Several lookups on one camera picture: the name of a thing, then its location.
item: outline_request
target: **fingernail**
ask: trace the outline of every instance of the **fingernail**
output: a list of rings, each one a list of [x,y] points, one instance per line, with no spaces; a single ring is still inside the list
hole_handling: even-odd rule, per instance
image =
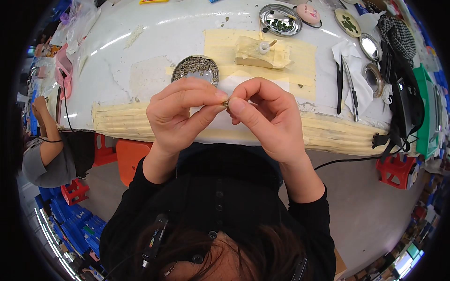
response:
[[[216,92],[216,96],[220,97],[223,101],[228,100],[228,94],[225,93],[225,92],[222,91],[222,90],[219,90],[219,89],[218,89],[217,92]]]
[[[239,114],[245,108],[245,104],[246,102],[241,98],[232,98],[228,103],[228,107],[233,114]]]
[[[224,107],[223,105],[220,105],[216,108],[214,108],[214,113],[220,113],[222,111],[224,111],[226,109],[226,107]]]

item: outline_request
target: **concrete floor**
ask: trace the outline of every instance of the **concrete floor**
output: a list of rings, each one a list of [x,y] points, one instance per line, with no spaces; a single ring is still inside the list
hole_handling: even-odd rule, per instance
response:
[[[356,158],[329,152],[307,151],[314,167],[336,159]],[[351,276],[393,249],[403,235],[422,192],[423,170],[410,190],[378,181],[375,160],[331,164],[317,171],[328,189],[331,236]],[[87,176],[89,199],[80,203],[105,221],[110,219],[127,187],[120,180],[117,162],[94,167]],[[286,188],[279,197],[286,204]]]

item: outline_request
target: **green tray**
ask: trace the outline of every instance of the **green tray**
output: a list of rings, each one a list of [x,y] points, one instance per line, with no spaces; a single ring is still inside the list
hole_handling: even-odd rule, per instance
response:
[[[434,129],[431,127],[435,127],[430,124],[431,114],[436,114],[434,109],[431,109],[430,112],[430,102],[435,102],[434,98],[434,84],[431,81],[430,76],[427,71],[423,67],[423,64],[420,64],[420,67],[413,69],[414,76],[416,76],[417,84],[419,86],[420,96],[423,100],[423,105],[425,106],[425,117],[423,119],[423,125],[417,131],[417,140],[416,151],[425,156],[425,159],[428,159],[432,156],[437,149],[437,142],[439,136],[434,136]]]

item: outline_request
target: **person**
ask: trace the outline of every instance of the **person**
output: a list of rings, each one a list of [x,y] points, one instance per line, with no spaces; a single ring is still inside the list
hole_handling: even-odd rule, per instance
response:
[[[305,153],[295,98],[257,77],[227,100],[195,78],[151,98],[156,140],[100,238],[108,280],[333,280],[326,188]],[[278,162],[289,210],[267,158],[240,145],[192,145],[226,108]]]
[[[60,187],[77,177],[84,178],[94,163],[94,133],[61,133],[43,96],[35,98],[31,110],[39,123],[41,138],[25,145],[23,175],[32,184],[44,188]]]

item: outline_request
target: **hand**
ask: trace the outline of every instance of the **hand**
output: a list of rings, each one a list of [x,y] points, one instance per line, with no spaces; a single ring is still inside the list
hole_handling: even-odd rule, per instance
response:
[[[169,155],[194,142],[222,110],[228,95],[205,80],[182,78],[154,95],[147,107],[147,118],[157,145]],[[189,117],[191,107],[202,106]]]
[[[47,102],[45,101],[44,96],[35,98],[33,104],[31,105],[31,109],[33,110],[33,114],[35,114],[34,112],[36,111],[40,113],[40,115],[42,115],[45,111],[48,111]]]
[[[241,83],[231,95],[228,107],[232,123],[246,125],[272,159],[292,164],[305,155],[297,102],[275,83],[261,77]]]
[[[39,122],[39,125],[43,124],[42,123],[42,116],[37,111],[36,106],[34,105],[34,103],[31,104],[31,111],[33,112],[34,117],[36,117],[37,121]]]

